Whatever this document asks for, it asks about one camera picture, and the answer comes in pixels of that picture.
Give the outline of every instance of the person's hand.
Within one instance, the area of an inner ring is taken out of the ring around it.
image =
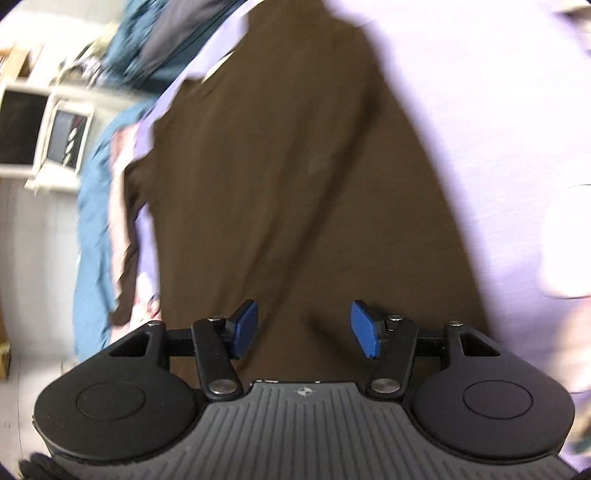
[[[591,185],[558,195],[544,218],[540,286],[548,295],[575,299],[591,296]]]
[[[46,455],[33,453],[18,464],[24,480],[78,480]]]

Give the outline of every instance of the controller logo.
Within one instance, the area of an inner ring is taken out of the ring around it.
[[[315,390],[312,390],[310,387],[302,387],[302,388],[299,388],[295,391],[295,393],[297,393],[298,395],[301,395],[304,398],[309,397],[314,392],[315,392]]]

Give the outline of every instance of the black glove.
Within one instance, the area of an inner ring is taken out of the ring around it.
[[[15,478],[8,473],[8,470],[4,468],[4,465],[0,463],[0,480],[15,480]]]
[[[575,475],[572,480],[591,480],[591,468],[586,468],[578,475]]]
[[[33,453],[29,460],[18,463],[24,480],[78,480],[51,458]]]

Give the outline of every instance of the circular pad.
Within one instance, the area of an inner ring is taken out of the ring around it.
[[[413,414],[436,442],[476,459],[525,460],[563,444],[574,407],[522,360],[464,357],[419,386]]]
[[[489,419],[514,419],[532,405],[530,393],[520,385],[502,380],[487,380],[464,390],[466,407]]]
[[[144,391],[131,383],[112,382],[93,385],[77,400],[78,410],[93,420],[114,421],[131,417],[144,406]]]
[[[34,421],[52,454],[129,462],[183,437],[197,414],[193,390],[142,360],[85,362],[41,393]]]

